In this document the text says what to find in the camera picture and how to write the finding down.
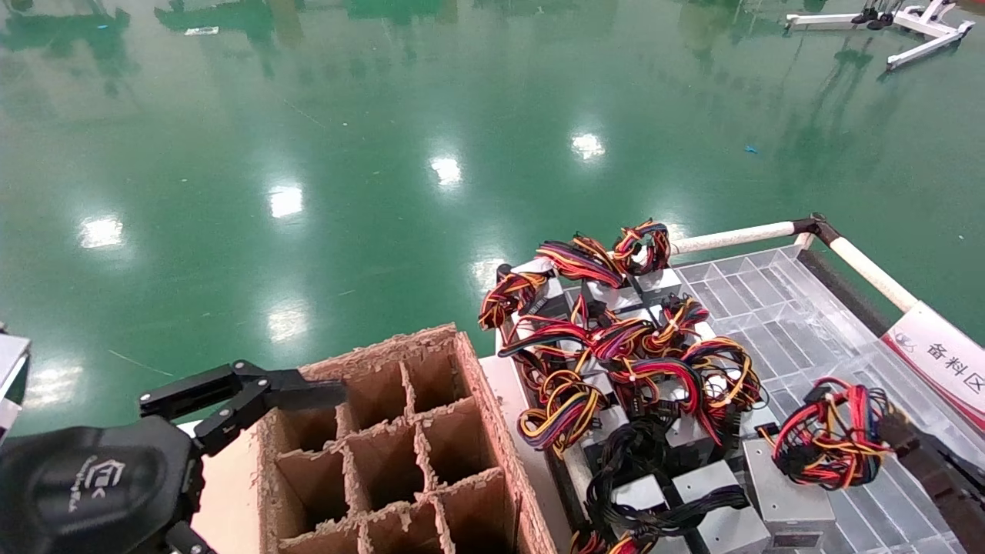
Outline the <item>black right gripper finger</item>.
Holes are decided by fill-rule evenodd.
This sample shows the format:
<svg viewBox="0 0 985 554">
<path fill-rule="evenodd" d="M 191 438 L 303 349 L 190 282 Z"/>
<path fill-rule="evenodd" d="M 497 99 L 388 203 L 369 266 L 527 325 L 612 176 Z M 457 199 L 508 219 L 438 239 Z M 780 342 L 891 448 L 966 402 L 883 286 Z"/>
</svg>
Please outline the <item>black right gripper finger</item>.
<svg viewBox="0 0 985 554">
<path fill-rule="evenodd" d="M 942 439 L 919 429 L 904 414 L 896 412 L 883 418 L 882 438 L 933 501 L 951 497 L 983 501 L 983 470 Z"/>
<path fill-rule="evenodd" d="M 983 470 L 963 460 L 918 460 L 912 474 L 965 552 L 983 553 Z"/>
</svg>

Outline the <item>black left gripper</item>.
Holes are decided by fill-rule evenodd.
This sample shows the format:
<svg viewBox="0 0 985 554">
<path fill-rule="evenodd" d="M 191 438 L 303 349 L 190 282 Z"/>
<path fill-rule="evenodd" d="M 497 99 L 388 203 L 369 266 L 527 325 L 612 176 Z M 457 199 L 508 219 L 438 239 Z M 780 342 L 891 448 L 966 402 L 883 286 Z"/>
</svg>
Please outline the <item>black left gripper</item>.
<svg viewBox="0 0 985 554">
<path fill-rule="evenodd" d="M 150 418 L 136 423 L 6 439 L 2 551 L 214 554 L 190 526 L 201 455 L 218 455 L 274 409 L 326 409 L 347 398 L 341 379 L 307 381 L 299 369 L 237 360 L 144 393 L 140 415 Z M 213 405 L 194 442 L 168 422 Z"/>
</svg>

